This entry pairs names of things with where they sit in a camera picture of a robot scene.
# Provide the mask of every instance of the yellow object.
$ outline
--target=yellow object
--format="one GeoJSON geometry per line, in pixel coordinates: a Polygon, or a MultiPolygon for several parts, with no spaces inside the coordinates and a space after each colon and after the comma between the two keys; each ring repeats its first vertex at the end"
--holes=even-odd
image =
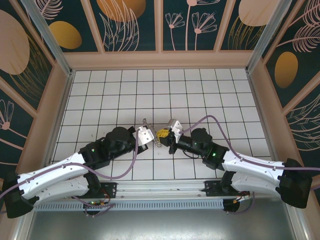
{"type": "Polygon", "coordinates": [[[10,14],[0,10],[0,69],[11,75],[21,74],[30,57],[28,35],[10,14]]]}
{"type": "Polygon", "coordinates": [[[66,21],[55,21],[49,26],[55,40],[66,49],[76,49],[82,44],[78,30],[66,21]]]}
{"type": "Polygon", "coordinates": [[[264,26],[269,22],[279,0],[241,0],[239,17],[247,26],[264,26]]]}
{"type": "Polygon", "coordinates": [[[133,11],[136,18],[139,18],[146,9],[146,0],[96,0],[96,2],[108,18],[117,22],[131,21],[133,18],[130,10],[133,11]]]}
{"type": "Polygon", "coordinates": [[[156,136],[158,138],[165,138],[169,135],[169,130],[168,129],[161,129],[159,131],[156,132],[156,136]]]}
{"type": "Polygon", "coordinates": [[[298,71],[298,59],[292,52],[283,52],[275,64],[274,77],[276,84],[285,89],[294,81],[298,71]]]}

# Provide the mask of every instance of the white grid floor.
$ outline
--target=white grid floor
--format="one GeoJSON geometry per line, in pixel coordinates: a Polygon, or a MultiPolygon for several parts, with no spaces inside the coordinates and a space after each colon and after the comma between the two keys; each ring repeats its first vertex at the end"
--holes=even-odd
{"type": "MultiPolygon", "coordinates": [[[[222,124],[239,153],[269,160],[264,131],[244,69],[149,69],[77,71],[65,109],[52,163],[104,137],[116,126],[135,128],[146,118],[156,131],[177,119],[184,129],[206,115],[222,124]]],[[[213,119],[201,123],[214,142],[227,146],[213,119]]],[[[221,178],[221,170],[207,168],[201,159],[182,151],[148,144],[133,171],[120,180],[221,178]]],[[[128,169],[133,153],[99,170],[118,176],[128,169]]]]}

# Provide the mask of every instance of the gray metal floor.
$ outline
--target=gray metal floor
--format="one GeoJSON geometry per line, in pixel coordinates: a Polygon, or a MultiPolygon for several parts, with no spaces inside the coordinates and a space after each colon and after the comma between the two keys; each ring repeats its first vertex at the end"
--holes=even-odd
{"type": "Polygon", "coordinates": [[[242,215],[212,210],[36,212],[28,240],[292,240],[285,205],[257,199],[242,215]]]}

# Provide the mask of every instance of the flower illustration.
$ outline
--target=flower illustration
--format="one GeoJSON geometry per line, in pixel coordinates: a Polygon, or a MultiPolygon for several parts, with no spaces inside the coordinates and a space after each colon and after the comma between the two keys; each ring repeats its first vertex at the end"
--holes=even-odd
{"type": "Polygon", "coordinates": [[[0,129],[8,130],[14,113],[15,105],[8,101],[7,107],[3,99],[0,100],[0,129]]]}
{"type": "Polygon", "coordinates": [[[172,33],[172,29],[183,27],[186,23],[185,21],[183,21],[183,17],[181,16],[181,13],[173,13],[172,16],[170,13],[167,13],[165,15],[165,19],[170,28],[172,46],[173,46],[173,50],[175,51],[176,48],[174,44],[174,36],[172,33]]]}
{"type": "Polygon", "coordinates": [[[198,34],[209,33],[217,30],[214,13],[204,13],[199,18],[199,12],[192,14],[192,24],[195,32],[194,50],[197,50],[198,34]]]}
{"type": "Polygon", "coordinates": [[[220,2],[220,0],[186,0],[187,4],[191,7],[196,5],[209,5],[209,4],[216,4],[220,2]]]}

